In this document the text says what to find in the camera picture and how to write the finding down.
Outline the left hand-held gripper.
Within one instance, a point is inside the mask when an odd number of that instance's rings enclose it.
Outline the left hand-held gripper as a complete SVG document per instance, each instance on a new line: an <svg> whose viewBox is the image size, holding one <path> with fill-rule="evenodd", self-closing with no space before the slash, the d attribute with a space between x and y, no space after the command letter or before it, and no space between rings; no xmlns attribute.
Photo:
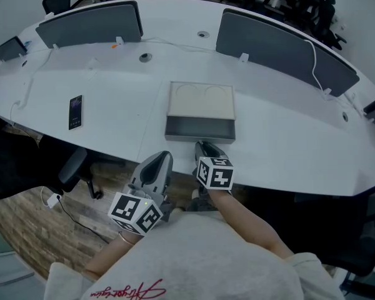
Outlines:
<svg viewBox="0 0 375 300"><path fill-rule="evenodd" d="M164 194L173 170L173 156L161 151L135 168L125 192L117 192L108 216L123 230L145 236L160 221L167 222L173 203Z"/></svg>

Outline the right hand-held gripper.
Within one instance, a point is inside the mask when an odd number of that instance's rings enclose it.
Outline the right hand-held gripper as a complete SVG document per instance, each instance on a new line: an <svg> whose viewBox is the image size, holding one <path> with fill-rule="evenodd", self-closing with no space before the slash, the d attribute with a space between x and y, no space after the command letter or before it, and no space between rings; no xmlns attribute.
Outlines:
<svg viewBox="0 0 375 300"><path fill-rule="evenodd" d="M196 179L205 189L230 191L234 182L234 166L228 155L215 144L198 141L194 147Z"/></svg>

